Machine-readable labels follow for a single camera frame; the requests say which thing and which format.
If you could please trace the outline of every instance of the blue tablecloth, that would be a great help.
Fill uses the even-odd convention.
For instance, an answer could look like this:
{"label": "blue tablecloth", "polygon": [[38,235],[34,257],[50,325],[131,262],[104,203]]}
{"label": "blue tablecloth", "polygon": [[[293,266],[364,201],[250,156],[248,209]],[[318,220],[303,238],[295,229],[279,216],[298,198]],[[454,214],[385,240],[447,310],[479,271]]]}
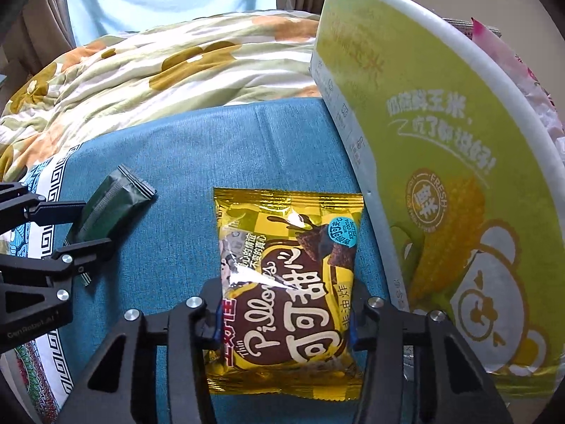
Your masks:
{"label": "blue tablecloth", "polygon": [[[84,143],[67,161],[60,200],[88,199],[118,164],[152,184],[157,201],[138,222],[112,270],[91,286],[75,282],[74,322],[60,330],[77,377],[125,310],[168,310],[219,274],[213,187],[358,192],[340,137],[320,99],[290,99],[178,114]],[[55,230],[60,246],[69,226]],[[355,272],[388,297],[379,251],[363,215]],[[165,356],[157,404],[168,422]],[[351,422],[354,402],[282,395],[217,396],[220,423]]]}

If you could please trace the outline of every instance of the bedspread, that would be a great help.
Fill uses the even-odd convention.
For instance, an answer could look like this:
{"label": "bedspread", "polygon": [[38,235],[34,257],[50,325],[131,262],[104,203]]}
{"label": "bedspread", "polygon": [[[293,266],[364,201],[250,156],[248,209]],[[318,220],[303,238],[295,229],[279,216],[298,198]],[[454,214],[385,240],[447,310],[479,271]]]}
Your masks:
{"label": "bedspread", "polygon": [[67,52],[5,106],[0,176],[21,179],[59,151],[171,114],[319,96],[309,73],[318,19],[298,11],[231,13],[105,35]]}

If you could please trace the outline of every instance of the bear ear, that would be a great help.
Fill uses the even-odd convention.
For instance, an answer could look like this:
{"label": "bear ear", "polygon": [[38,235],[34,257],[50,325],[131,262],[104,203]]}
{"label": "bear ear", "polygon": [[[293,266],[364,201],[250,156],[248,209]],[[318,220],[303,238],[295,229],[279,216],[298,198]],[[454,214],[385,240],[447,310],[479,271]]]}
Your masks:
{"label": "bear ear", "polygon": [[505,227],[491,226],[481,236],[481,244],[497,249],[510,263],[514,263],[517,247],[512,234]]}

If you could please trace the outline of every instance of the yellow snack bag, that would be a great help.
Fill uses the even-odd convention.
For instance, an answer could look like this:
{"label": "yellow snack bag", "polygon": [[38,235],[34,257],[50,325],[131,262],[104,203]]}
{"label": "yellow snack bag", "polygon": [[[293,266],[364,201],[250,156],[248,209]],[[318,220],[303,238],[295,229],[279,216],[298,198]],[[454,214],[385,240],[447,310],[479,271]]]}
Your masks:
{"label": "yellow snack bag", "polygon": [[347,349],[361,194],[214,188],[223,348],[210,390],[357,398]]}

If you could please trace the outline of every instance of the corn cob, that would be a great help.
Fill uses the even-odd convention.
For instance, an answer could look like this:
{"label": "corn cob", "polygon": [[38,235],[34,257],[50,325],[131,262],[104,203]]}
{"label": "corn cob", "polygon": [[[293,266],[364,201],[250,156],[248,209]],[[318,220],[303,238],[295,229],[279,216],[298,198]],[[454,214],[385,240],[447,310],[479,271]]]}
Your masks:
{"label": "corn cob", "polygon": [[446,192],[444,224],[426,234],[424,250],[410,283],[408,300],[412,305],[454,284],[480,239],[485,198],[476,179],[456,180],[446,187]]}

